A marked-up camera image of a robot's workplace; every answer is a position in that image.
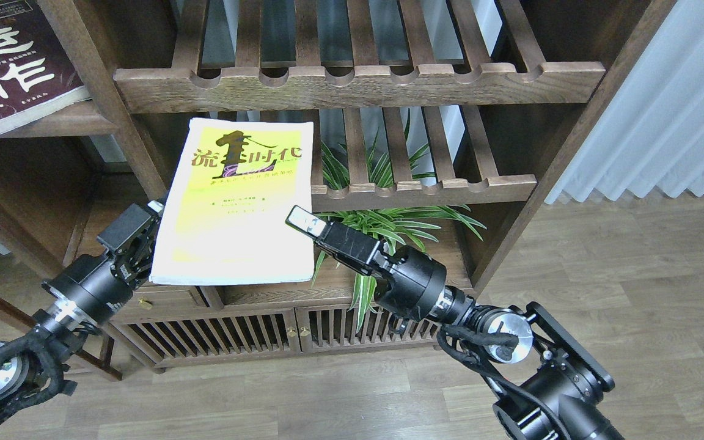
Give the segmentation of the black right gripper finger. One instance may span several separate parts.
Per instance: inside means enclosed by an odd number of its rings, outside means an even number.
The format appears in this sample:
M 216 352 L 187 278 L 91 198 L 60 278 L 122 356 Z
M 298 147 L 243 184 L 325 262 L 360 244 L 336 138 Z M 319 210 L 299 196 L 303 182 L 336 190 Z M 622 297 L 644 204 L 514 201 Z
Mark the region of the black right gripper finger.
M 285 218 L 285 223 L 312 239 L 323 237 L 327 223 L 313 213 L 294 205 Z

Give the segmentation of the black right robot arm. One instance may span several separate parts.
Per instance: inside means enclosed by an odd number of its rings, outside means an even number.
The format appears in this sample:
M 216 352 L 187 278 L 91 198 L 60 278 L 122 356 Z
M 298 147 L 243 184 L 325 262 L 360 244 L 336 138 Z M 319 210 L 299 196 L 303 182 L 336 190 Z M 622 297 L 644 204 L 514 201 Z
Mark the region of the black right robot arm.
M 479 304 L 447 281 L 447 268 L 413 247 L 385 242 L 295 207 L 287 224 L 330 257 L 377 281 L 375 301 L 395 332 L 433 323 L 438 348 L 481 376 L 514 439 L 621 439 L 599 408 L 612 375 L 544 306 Z

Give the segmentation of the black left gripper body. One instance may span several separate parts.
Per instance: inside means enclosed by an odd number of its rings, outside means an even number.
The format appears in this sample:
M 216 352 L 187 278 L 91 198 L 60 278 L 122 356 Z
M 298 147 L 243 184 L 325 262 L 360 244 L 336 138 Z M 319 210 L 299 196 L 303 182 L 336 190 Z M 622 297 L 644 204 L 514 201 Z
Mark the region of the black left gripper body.
M 97 236 L 100 256 L 82 254 L 43 287 L 55 297 L 48 318 L 58 324 L 104 324 L 133 296 L 153 266 L 160 216 L 131 204 Z

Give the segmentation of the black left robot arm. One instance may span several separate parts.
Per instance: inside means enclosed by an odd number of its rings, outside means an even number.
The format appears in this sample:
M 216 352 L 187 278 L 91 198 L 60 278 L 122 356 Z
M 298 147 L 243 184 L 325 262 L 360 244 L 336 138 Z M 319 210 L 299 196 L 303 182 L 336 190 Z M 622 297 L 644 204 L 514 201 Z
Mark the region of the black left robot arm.
M 35 325 L 25 335 L 0 342 L 0 424 L 22 409 L 75 392 L 76 383 L 64 378 L 67 360 L 147 281 L 166 202 L 131 204 L 98 234 L 104 253 L 82 254 L 43 282 L 53 304 L 34 313 Z

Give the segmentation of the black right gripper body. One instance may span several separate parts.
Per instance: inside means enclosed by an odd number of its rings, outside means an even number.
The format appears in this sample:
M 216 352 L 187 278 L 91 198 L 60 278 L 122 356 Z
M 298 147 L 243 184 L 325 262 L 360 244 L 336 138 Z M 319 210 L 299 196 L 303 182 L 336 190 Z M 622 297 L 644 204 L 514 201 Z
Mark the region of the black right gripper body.
M 388 254 L 386 243 L 338 222 L 315 222 L 315 243 L 354 272 L 379 279 L 375 301 L 397 317 L 441 321 L 447 268 L 426 253 L 403 246 Z

